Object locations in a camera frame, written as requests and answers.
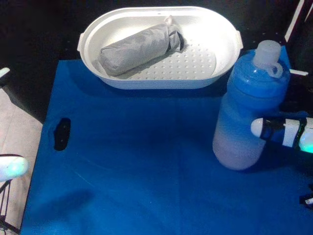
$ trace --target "bottle body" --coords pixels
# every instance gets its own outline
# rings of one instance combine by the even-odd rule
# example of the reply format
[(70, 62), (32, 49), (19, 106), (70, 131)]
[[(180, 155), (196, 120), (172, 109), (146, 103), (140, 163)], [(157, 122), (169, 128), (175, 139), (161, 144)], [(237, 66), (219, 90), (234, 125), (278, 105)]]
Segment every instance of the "bottle body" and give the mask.
[(256, 118), (278, 115), (289, 71), (284, 65), (281, 78), (270, 77), (253, 64), (254, 51), (235, 64), (223, 96), (213, 139), (213, 151), (222, 165), (244, 170), (260, 158), (265, 141), (250, 130)]

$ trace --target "gray plastic bag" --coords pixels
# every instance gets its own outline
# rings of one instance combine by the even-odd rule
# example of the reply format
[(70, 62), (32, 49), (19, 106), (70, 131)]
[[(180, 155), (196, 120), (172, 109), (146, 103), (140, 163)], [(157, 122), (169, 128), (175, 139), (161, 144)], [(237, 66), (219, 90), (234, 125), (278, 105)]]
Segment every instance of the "gray plastic bag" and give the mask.
[(99, 62), (108, 75), (114, 76), (167, 52), (181, 51), (183, 47), (184, 40), (177, 27), (158, 24), (102, 48)]

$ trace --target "blue table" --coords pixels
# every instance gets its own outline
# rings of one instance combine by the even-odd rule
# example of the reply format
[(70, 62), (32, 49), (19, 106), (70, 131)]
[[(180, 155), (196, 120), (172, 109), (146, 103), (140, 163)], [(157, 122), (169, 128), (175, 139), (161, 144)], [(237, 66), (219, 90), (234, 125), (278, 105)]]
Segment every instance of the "blue table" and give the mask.
[[(212, 139), (225, 79), (191, 91), (124, 91), (60, 61), (22, 235), (309, 235), (309, 154), (268, 144), (245, 172)], [(71, 120), (67, 148), (53, 131)]]

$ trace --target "blue water bottle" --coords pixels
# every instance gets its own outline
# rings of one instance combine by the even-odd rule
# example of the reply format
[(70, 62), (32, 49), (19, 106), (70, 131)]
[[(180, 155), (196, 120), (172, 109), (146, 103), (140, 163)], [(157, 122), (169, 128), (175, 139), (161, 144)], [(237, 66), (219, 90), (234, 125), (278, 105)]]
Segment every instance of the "blue water bottle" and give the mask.
[(256, 118), (277, 115), (284, 100), (290, 72), (280, 53), (277, 42), (262, 41), (234, 65), (213, 139), (213, 151), (227, 168), (247, 169), (260, 158), (265, 141), (250, 126)]

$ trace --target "gray floor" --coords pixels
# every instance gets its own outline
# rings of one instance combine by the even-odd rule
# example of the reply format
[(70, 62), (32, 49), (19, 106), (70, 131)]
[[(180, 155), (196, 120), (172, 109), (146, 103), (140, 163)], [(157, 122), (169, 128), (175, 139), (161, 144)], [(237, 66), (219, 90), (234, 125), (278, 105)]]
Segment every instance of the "gray floor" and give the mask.
[(13, 179), (11, 183), (6, 222), (17, 228), (22, 222), (41, 129), (42, 124), (39, 121), (12, 104), (8, 95), (0, 90), (0, 153), (19, 154), (30, 163), (29, 172), (20, 178)]

